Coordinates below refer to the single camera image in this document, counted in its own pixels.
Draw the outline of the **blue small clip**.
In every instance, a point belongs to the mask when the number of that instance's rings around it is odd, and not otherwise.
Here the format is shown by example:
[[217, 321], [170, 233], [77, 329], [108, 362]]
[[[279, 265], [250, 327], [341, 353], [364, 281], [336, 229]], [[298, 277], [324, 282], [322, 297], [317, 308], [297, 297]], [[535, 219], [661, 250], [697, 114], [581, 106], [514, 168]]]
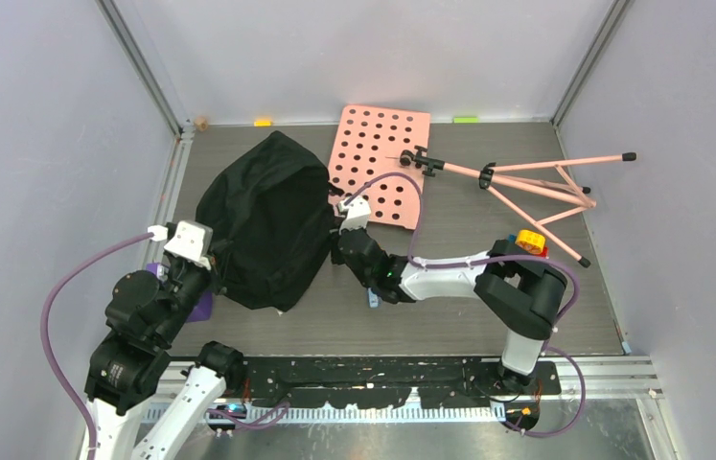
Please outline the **blue small clip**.
[[377, 309], [382, 304], [382, 299], [379, 295], [371, 288], [367, 289], [367, 300], [370, 309]]

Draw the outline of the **black student backpack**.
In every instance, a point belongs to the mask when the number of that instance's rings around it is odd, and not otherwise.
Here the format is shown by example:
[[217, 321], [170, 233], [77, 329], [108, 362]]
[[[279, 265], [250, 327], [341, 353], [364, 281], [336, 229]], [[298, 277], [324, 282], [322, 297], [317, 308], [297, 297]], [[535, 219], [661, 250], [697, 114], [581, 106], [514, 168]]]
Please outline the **black student backpack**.
[[211, 242], [233, 242], [223, 296], [251, 310], [292, 309], [333, 245], [330, 189], [324, 163], [281, 131], [225, 168], [195, 212]]

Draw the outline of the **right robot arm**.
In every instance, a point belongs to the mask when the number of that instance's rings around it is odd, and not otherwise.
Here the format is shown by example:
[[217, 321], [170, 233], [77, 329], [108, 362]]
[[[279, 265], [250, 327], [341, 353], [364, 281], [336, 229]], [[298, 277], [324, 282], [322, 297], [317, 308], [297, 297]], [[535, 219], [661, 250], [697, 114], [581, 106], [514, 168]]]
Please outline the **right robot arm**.
[[494, 378], [496, 388], [524, 392], [537, 378], [536, 366], [552, 335], [568, 278], [508, 240], [464, 258], [408, 259], [390, 254], [364, 229], [336, 239], [334, 262], [346, 265], [358, 281], [389, 304], [431, 298], [468, 298], [486, 306], [507, 328]]

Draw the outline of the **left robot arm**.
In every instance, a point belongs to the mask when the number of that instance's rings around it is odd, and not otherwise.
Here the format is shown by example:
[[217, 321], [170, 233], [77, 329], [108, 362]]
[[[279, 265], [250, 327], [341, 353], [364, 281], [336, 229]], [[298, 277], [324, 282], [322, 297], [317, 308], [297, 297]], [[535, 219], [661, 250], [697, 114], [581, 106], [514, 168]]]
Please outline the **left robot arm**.
[[165, 280], [137, 270], [112, 290], [105, 310], [110, 332], [90, 358], [85, 383], [93, 423], [82, 451], [85, 459], [173, 459], [211, 403], [243, 389], [243, 354], [210, 341], [165, 414], [142, 440], [136, 438], [171, 362], [168, 351], [211, 285], [206, 267], [177, 256], [168, 260]]

